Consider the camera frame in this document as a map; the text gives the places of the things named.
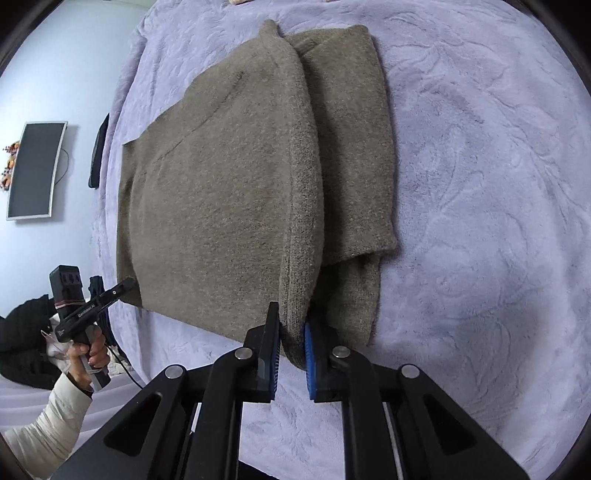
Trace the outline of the cream sleeved left forearm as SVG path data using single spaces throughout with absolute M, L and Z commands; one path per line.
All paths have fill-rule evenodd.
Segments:
M 2 434 L 17 464 L 34 479 L 49 479 L 72 453 L 91 401 L 90 390 L 62 374 L 37 419 Z

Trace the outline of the person's left hand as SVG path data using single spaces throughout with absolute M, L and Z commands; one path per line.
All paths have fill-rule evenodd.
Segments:
M 70 366 L 67 376 L 80 389 L 91 392 L 92 379 L 83 361 L 93 369 L 102 370 L 109 362 L 110 357 L 105 345 L 105 337 L 98 326 L 92 327 L 92 343 L 90 346 L 84 343 L 73 343 L 69 350 Z

